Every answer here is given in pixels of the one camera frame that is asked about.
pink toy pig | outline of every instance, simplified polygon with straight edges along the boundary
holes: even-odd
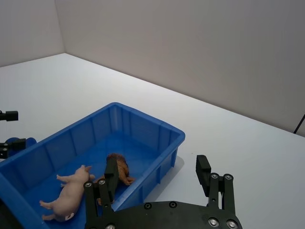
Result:
[[[66,184],[61,184],[63,187],[57,200],[51,203],[45,203],[39,201],[40,206],[46,209],[52,209],[53,214],[49,216],[42,216],[43,220],[56,219],[59,222],[70,220],[77,212],[81,203],[81,198],[84,193],[83,184],[88,180],[94,180],[94,175],[89,175],[91,166],[81,166],[75,171],[75,174],[71,176],[61,177],[59,175],[56,178]]]

toy pig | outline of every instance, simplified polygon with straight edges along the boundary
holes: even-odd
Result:
[[[89,175],[91,166],[85,167],[84,165],[75,171],[75,174],[61,177],[59,175],[56,178],[65,184],[61,184],[63,189],[57,200],[45,203],[39,201],[40,206],[46,209],[52,209],[53,214],[49,216],[42,216],[43,220],[55,219],[59,222],[70,220],[77,212],[81,203],[81,198],[84,193],[83,184],[88,180],[94,180],[94,175]]]
[[[118,164],[120,181],[123,182],[125,185],[128,185],[128,186],[131,185],[135,179],[129,176],[129,168],[128,168],[128,165],[126,163],[124,156],[121,154],[112,153],[107,156],[107,161],[110,158],[116,159],[116,162]],[[97,201],[98,201],[99,205],[101,205],[101,199],[98,198]]]

pig head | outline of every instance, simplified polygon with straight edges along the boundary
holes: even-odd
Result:
[[[43,220],[55,219],[59,222],[71,219],[77,212],[81,203],[81,198],[84,193],[83,184],[88,180],[94,180],[94,175],[89,174],[91,166],[85,167],[82,165],[73,175],[56,178],[62,182],[62,190],[59,197],[50,203],[39,201],[40,205],[46,209],[52,209],[53,214],[49,216],[42,216]]]

white table surface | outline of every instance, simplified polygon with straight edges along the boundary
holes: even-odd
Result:
[[[206,205],[195,173],[204,154],[213,172],[234,176],[244,229],[304,228],[305,138],[68,54],[0,68],[0,109],[20,116],[0,122],[0,140],[40,141],[111,102],[186,134],[175,168],[147,201]]]

blue plastic bin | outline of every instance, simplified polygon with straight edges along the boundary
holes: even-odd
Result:
[[[91,165],[100,177],[110,153],[126,158],[136,181],[117,188],[113,210],[143,203],[174,166],[183,131],[128,106],[112,103],[0,163],[0,198],[26,229],[83,229],[84,198],[69,221],[44,222],[51,214],[39,200],[55,200],[60,191],[56,174],[67,176]]]

